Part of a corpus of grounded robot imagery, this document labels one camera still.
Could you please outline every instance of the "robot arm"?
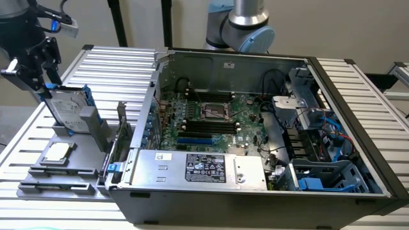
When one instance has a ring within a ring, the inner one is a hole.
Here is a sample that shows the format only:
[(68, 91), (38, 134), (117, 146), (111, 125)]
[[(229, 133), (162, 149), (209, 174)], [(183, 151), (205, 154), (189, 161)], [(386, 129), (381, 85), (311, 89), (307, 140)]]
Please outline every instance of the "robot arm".
[(265, 53), (273, 40), (263, 0), (211, 0), (205, 49)]
[[(49, 98), (42, 69), (52, 83), (61, 85), (57, 65), (61, 63), (57, 40), (45, 32), (57, 33), (62, 25), (73, 20), (61, 11), (38, 5), (36, 0), (1, 0), (0, 6), (0, 47), (8, 53), (10, 64), (0, 73), (21, 90), (33, 91)], [(52, 29), (41, 27), (38, 18), (53, 20)]]

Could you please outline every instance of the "motherboard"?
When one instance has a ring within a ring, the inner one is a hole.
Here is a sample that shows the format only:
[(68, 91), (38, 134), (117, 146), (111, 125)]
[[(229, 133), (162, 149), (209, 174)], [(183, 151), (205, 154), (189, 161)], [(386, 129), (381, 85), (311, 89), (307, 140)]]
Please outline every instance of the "motherboard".
[(254, 99), (247, 94), (162, 92), (159, 149), (262, 156), (265, 129)]

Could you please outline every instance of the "blue pcie slot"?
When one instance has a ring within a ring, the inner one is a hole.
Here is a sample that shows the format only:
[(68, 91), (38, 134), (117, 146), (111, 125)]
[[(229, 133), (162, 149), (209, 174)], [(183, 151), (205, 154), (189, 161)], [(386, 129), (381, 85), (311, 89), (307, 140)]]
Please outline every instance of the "blue pcie slot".
[(211, 139), (198, 139), (198, 138), (178, 138), (178, 144), (190, 144), (190, 145), (210, 145), (213, 146), (214, 141)]

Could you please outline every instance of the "warning label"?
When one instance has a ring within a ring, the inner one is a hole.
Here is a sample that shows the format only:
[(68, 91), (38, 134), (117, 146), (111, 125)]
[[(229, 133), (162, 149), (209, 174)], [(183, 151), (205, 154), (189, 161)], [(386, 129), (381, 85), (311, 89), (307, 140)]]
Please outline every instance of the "warning label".
[(187, 154), (185, 180), (189, 182), (225, 183), (223, 156)]

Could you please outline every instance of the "black pole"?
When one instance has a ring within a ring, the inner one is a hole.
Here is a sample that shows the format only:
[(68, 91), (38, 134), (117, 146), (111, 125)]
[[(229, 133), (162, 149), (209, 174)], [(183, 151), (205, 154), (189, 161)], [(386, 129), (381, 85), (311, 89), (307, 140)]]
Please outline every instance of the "black pole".
[(171, 34), (171, 0), (161, 0), (161, 21), (163, 26), (165, 47), (173, 47)]
[(127, 47), (119, 0), (107, 0), (107, 6), (110, 8), (111, 13), (117, 42), (119, 44), (119, 47)]

